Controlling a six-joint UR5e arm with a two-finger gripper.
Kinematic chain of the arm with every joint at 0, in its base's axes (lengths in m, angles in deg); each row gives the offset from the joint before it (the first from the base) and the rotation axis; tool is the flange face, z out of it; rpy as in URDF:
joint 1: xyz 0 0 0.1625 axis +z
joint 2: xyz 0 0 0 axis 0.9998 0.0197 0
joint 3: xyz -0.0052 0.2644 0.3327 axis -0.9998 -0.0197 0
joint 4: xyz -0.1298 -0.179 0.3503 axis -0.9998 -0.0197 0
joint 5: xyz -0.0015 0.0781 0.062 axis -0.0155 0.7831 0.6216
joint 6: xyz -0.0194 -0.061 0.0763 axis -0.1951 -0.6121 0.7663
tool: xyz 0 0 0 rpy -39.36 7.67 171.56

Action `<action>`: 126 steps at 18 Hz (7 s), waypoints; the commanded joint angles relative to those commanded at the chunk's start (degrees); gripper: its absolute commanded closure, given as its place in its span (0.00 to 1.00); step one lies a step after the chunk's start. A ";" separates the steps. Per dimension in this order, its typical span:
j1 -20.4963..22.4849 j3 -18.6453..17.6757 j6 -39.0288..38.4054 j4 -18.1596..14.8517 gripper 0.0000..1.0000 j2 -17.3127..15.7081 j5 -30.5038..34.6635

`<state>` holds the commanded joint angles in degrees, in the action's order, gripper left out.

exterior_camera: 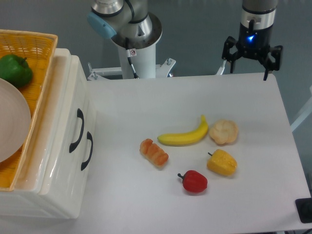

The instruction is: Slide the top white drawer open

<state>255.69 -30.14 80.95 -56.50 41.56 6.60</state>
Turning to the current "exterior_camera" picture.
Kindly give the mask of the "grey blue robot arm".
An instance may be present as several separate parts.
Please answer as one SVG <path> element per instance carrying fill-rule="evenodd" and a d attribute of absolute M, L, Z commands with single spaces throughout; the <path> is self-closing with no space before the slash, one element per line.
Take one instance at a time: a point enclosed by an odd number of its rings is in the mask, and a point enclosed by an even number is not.
<path fill-rule="evenodd" d="M 230 71 L 240 58 L 259 61 L 268 74 L 280 69 L 283 47 L 271 47 L 270 38 L 278 2 L 276 0 L 244 0 L 239 38 L 229 36 L 223 46 L 222 59 L 230 63 Z M 94 0 L 87 21 L 104 39 L 118 49 L 120 67 L 90 68 L 90 78 L 122 75 L 123 79 L 170 77 L 176 61 L 168 58 L 156 64 L 156 44 L 162 36 L 159 19 L 148 12 L 146 0 Z"/>

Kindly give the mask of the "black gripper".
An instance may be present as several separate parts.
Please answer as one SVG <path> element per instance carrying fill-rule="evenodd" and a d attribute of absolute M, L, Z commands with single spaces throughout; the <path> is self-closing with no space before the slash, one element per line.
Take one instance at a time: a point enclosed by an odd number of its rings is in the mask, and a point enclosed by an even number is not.
<path fill-rule="evenodd" d="M 270 47 L 272 30 L 273 25 L 265 29 L 253 29 L 249 32 L 249 28 L 240 24 L 238 41 L 231 36 L 227 37 L 221 57 L 230 63 L 230 73 L 234 72 L 235 61 L 241 57 L 264 59 L 264 81 L 267 80 L 269 73 L 280 70 L 283 46 Z"/>

